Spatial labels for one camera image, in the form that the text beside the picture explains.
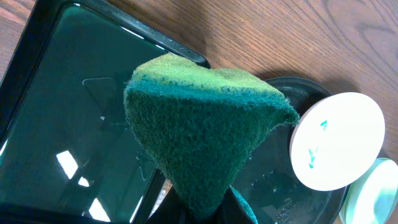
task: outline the wooden table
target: wooden table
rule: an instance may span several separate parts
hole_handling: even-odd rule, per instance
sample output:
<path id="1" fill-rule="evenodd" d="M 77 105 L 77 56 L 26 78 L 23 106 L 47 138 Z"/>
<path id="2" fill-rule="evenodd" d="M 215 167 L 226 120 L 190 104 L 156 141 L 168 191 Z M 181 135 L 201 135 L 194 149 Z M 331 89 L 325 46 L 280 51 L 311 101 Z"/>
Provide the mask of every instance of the wooden table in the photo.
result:
<path id="1" fill-rule="evenodd" d="M 333 93 L 370 96 L 386 120 L 382 150 L 398 162 L 396 0 L 110 2 L 203 54 L 212 67 L 238 67 L 264 79 L 300 76 Z M 0 77 L 34 3 L 0 0 Z M 398 210 L 388 223 L 398 223 Z"/>

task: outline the dyed sponge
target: dyed sponge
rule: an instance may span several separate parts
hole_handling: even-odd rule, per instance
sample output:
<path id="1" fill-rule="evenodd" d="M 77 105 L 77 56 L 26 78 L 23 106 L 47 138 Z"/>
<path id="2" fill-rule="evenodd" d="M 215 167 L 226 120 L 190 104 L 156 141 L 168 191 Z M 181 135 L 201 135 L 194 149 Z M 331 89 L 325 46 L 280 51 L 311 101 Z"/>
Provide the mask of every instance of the dyed sponge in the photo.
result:
<path id="1" fill-rule="evenodd" d="M 197 220 L 214 214 L 266 136 L 299 115 L 284 95 L 248 72 L 207 69 L 172 54 L 134 71 L 127 121 Z"/>

